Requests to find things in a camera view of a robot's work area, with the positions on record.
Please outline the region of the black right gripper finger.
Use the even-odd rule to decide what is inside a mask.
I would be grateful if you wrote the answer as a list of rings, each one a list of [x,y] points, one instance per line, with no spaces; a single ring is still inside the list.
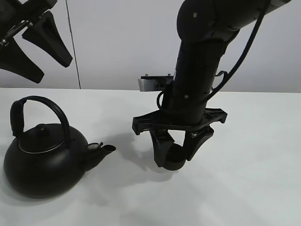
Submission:
[[[167,130],[150,130],[154,150],[154,160],[158,167],[163,167],[166,156],[174,144],[174,139]]]
[[[186,152],[186,160],[191,161],[198,149],[212,136],[214,130],[210,126],[194,131],[185,132],[185,138],[183,142],[183,148]]]

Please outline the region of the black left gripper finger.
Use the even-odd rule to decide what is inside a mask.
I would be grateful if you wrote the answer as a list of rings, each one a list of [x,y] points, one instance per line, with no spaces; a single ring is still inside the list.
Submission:
[[[38,21],[22,34],[22,38],[47,52],[63,67],[69,67],[72,56],[66,48],[50,11],[40,15]]]
[[[40,83],[44,72],[22,51],[14,38],[0,46],[0,68]]]

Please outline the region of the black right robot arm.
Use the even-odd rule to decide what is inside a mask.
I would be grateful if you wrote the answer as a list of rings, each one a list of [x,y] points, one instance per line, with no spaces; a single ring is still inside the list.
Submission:
[[[142,76],[142,92],[158,92],[157,111],[133,118],[139,135],[150,132],[158,167],[178,170],[213,136],[211,124],[224,123],[226,112],[207,108],[244,61],[266,14],[285,0],[186,0],[177,15],[181,40],[175,73]],[[231,71],[218,71],[228,45],[246,25],[254,23],[247,44]]]

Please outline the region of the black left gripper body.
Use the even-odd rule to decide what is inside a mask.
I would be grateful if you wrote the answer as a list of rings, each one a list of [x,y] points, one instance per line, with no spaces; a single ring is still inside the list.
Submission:
[[[0,2],[0,45],[8,44],[21,29],[53,8],[56,0],[2,0]]]

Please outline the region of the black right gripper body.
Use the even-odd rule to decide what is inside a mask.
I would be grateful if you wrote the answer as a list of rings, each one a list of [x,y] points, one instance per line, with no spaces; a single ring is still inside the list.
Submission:
[[[224,123],[228,114],[220,108],[206,108],[209,94],[175,95],[161,91],[156,99],[158,110],[133,118],[136,135],[151,130],[198,131],[214,122]]]

